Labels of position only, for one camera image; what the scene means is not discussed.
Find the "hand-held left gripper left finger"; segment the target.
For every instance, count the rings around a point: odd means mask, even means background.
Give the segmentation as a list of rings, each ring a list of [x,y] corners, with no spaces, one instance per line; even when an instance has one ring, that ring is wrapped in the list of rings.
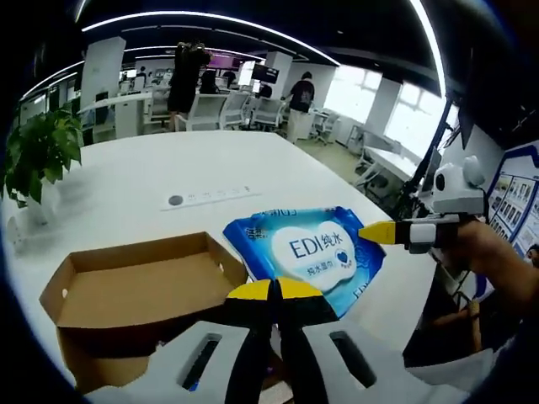
[[[268,279],[233,290],[213,322],[198,321],[150,356],[123,387],[86,394],[90,403],[256,403],[272,328]]]

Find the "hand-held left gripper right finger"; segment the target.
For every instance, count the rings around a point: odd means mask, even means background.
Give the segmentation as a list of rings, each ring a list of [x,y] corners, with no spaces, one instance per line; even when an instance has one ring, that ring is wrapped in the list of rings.
[[[467,394],[429,385],[403,356],[360,325],[339,319],[321,291],[279,277],[275,309],[281,354],[297,403],[461,403]]]

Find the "person's right hand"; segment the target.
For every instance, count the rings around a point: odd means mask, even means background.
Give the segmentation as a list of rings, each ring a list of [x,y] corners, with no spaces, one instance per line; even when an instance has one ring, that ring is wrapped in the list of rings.
[[[456,227],[456,236],[441,249],[442,263],[486,274],[504,249],[504,240],[486,223],[468,221]]]

